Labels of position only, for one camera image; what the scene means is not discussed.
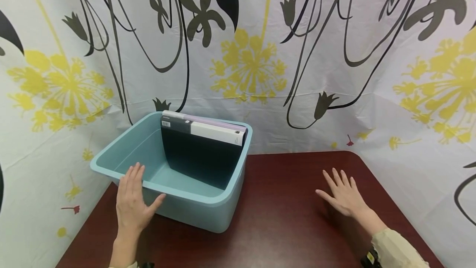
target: hand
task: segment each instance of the hand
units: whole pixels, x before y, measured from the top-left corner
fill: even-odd
[[[332,168],[332,173],[334,175],[334,180],[329,176],[326,171],[322,171],[324,177],[329,184],[329,187],[332,191],[332,196],[322,190],[316,190],[317,195],[329,202],[332,207],[341,214],[348,217],[356,217],[356,215],[362,211],[370,210],[369,206],[366,205],[364,199],[360,195],[357,189],[356,182],[353,177],[350,178],[350,182],[347,179],[347,175],[344,171],[341,171],[342,179],[339,176],[337,170]]]
[[[118,234],[126,234],[128,237],[139,236],[165,198],[165,194],[161,194],[152,205],[147,206],[144,203],[142,196],[144,170],[145,166],[137,163],[120,178],[116,201]]]

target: book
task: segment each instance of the book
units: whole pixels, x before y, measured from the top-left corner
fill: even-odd
[[[243,150],[244,132],[166,115],[160,126],[172,170],[226,189]]]
[[[245,131],[219,127],[208,123],[186,120],[177,117],[162,115],[160,124],[163,128],[170,128],[182,133],[194,134],[233,145],[243,145]]]
[[[231,128],[231,129],[234,129],[234,130],[242,131],[244,133],[246,133],[246,130],[247,130],[246,127],[240,126],[240,125],[237,125],[237,124],[227,123],[227,122],[223,122],[223,121],[219,121],[219,120],[212,120],[212,119],[209,119],[209,118],[204,118],[204,117],[200,117],[200,116],[193,116],[193,115],[183,114],[183,113],[174,112],[174,111],[164,110],[162,112],[162,115],[165,115],[165,116],[168,116],[168,117],[174,117],[174,118],[181,118],[183,120],[192,120],[192,121],[197,121],[197,122],[201,122],[201,123],[207,123],[207,124],[211,124],[211,125],[216,126],[216,127]]]

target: black book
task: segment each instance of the black book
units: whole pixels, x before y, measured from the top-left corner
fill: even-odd
[[[160,125],[172,170],[226,189],[243,150],[244,132],[167,116]]]

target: dark red table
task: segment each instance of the dark red table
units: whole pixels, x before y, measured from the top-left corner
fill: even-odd
[[[156,215],[141,236],[138,261],[157,268],[357,268],[368,239],[353,232],[351,219],[329,214],[314,193],[325,187],[322,170],[332,167],[355,178],[370,207],[432,268],[443,267],[363,161],[345,151],[248,156],[225,233]],[[116,192],[111,184],[57,268],[107,267],[117,230]]]

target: red flower print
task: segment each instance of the red flower print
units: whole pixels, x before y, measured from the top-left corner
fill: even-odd
[[[350,139],[350,136],[347,135],[347,137],[349,138],[349,142],[347,143],[347,146],[352,146],[352,145],[354,145],[354,142],[352,142],[352,140]]]
[[[73,209],[74,214],[78,214],[78,213],[79,213],[79,205],[78,205],[78,206],[75,206],[75,207],[63,207],[62,209]]]

